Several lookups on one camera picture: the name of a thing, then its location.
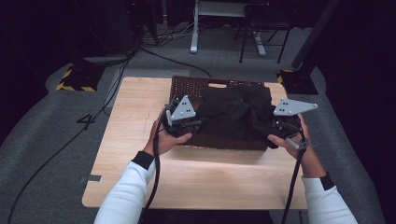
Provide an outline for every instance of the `black garment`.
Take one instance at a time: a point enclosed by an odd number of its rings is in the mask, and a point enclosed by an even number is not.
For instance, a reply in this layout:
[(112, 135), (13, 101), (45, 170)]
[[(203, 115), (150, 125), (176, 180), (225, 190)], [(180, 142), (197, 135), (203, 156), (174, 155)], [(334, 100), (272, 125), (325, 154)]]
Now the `black garment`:
[(275, 106), (271, 92), (261, 85), (205, 87), (204, 102), (196, 110), (202, 121), (199, 133), (246, 141), (264, 141), (276, 148), (267, 135), (273, 133)]

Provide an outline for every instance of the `white sleeve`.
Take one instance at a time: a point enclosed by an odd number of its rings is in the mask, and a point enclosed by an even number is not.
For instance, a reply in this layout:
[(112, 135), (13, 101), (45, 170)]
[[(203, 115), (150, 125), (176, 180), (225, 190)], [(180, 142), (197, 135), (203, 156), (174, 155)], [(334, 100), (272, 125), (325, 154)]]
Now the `white sleeve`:
[(304, 178), (305, 198), (311, 224), (358, 223), (350, 212), (337, 187), (323, 188), (320, 178)]
[(155, 162), (148, 168), (129, 162), (120, 180), (107, 194), (96, 215), (95, 224), (137, 223), (147, 193), (147, 184), (155, 172)]

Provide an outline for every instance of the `black cuff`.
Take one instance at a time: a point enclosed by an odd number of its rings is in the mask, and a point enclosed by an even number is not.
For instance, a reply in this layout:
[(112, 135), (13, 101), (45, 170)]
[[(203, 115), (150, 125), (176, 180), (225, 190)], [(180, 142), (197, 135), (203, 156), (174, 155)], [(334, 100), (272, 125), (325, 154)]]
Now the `black cuff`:
[(329, 173), (326, 173), (325, 176), (321, 177), (320, 182), (322, 183), (324, 190), (331, 189), (335, 186)]
[(154, 157), (144, 151), (138, 151), (132, 162), (138, 164), (139, 166), (149, 169), (152, 161), (154, 161)]

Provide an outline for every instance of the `person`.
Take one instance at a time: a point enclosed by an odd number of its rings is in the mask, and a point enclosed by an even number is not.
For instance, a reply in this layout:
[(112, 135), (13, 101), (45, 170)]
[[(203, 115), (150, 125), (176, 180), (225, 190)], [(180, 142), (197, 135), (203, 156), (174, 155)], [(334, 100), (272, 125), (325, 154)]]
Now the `person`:
[[(302, 115), (299, 115), (304, 135), (309, 139), (308, 127)], [(143, 202), (147, 194), (147, 184), (155, 172), (153, 137), (160, 118), (154, 121), (150, 138), (142, 151), (137, 152), (133, 160), (125, 168), (120, 180), (107, 194), (94, 221), (102, 223), (138, 223)], [(159, 154), (166, 153), (174, 145), (187, 142), (192, 137), (186, 133), (175, 138), (167, 132), (159, 132)], [(274, 144), (285, 148), (288, 153), (297, 158), (298, 151), (284, 139), (269, 134), (267, 138)], [(298, 134), (292, 140), (298, 143), (301, 136)], [(342, 196), (338, 193), (329, 174), (320, 162), (312, 146), (308, 146), (302, 158), (303, 183), (305, 198), (308, 206), (308, 217), (312, 224), (358, 223), (349, 210)]]

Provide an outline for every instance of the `wicker basket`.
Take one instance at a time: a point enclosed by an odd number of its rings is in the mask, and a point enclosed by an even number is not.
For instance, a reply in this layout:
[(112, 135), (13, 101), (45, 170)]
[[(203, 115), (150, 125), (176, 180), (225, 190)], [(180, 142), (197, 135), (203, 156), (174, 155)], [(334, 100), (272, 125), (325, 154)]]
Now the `wicker basket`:
[[(202, 90), (205, 86), (210, 84), (220, 84), (225, 86), (232, 85), (261, 85), (264, 87), (263, 82), (248, 82), (237, 80), (225, 80), (214, 78), (201, 78), (201, 77), (172, 77), (172, 88), (170, 92), (170, 100), (175, 96), (189, 95), (189, 99), (194, 109), (204, 101)], [(263, 141), (241, 141), (226, 137), (219, 137), (206, 133), (195, 133), (192, 138), (186, 143), (189, 146), (195, 147), (212, 147), (219, 149), (239, 149), (239, 150), (266, 150), (267, 145)]]

